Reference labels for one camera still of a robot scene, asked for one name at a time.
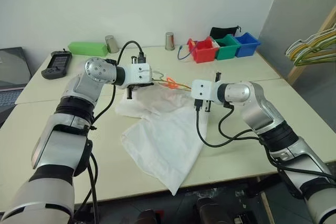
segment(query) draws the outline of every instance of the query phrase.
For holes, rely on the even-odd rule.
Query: laptop keyboard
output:
[[[22,90],[0,92],[0,106],[14,105]]]

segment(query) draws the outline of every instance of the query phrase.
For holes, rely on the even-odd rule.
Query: laptop screen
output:
[[[24,87],[30,79],[22,48],[0,49],[0,89]]]

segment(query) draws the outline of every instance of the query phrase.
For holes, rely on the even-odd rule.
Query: green sponge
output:
[[[98,42],[71,42],[68,48],[73,55],[104,57],[108,53],[106,44]]]

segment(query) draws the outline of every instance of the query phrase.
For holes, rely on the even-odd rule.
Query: green block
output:
[[[231,34],[226,35],[223,39],[217,39],[216,42],[220,48],[216,52],[217,60],[226,60],[234,58],[240,43]]]
[[[106,44],[99,42],[71,42],[68,48],[73,55],[104,57],[108,53]]]

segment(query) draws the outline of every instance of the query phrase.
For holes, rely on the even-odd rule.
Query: white table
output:
[[[267,99],[281,112],[294,131],[304,137],[324,162],[336,158],[336,134],[315,111],[289,86],[285,80],[258,81]],[[122,95],[116,95],[115,102]],[[110,101],[105,95],[99,99],[95,112]],[[25,103],[16,106],[0,130],[0,211],[7,209],[10,200],[32,174],[30,156],[47,118],[55,111],[58,101]],[[228,111],[215,104],[209,117],[207,140],[219,143],[224,139],[217,130],[219,119]],[[98,200],[109,200],[166,190],[156,178],[143,173],[123,149],[120,136],[138,119],[116,115],[113,107],[98,121],[96,131],[89,134],[93,153],[99,164]],[[239,112],[226,120],[224,132],[234,135],[247,129]],[[222,148],[204,146],[183,187],[222,182],[275,172],[257,141],[236,141]],[[87,172],[74,179],[76,203],[88,192]]]
[[[177,49],[174,51],[167,51],[164,47],[149,47],[144,48],[143,51],[147,56],[147,63],[151,65],[152,70],[160,71],[173,78],[176,82],[182,82],[189,85],[191,85],[192,81],[195,79],[214,80],[217,71],[222,72],[222,80],[227,82],[280,78],[258,53],[249,57],[220,61],[215,60],[212,62],[196,64],[192,60],[192,57],[189,57],[182,62],[179,61],[177,59]],[[131,56],[137,55],[138,53],[138,49],[126,49],[120,64],[130,64]],[[184,47],[181,50],[180,57],[186,54],[187,49]],[[119,54],[109,54],[107,57],[117,60],[118,55]],[[56,80],[47,80],[44,79],[40,73],[47,67],[50,61],[50,57],[47,57],[16,100],[16,104],[59,100],[69,80],[73,78],[78,71],[83,70],[83,64],[88,58],[90,58],[90,56],[74,55],[70,62],[67,76]],[[101,95],[111,94],[112,86],[105,85]]]

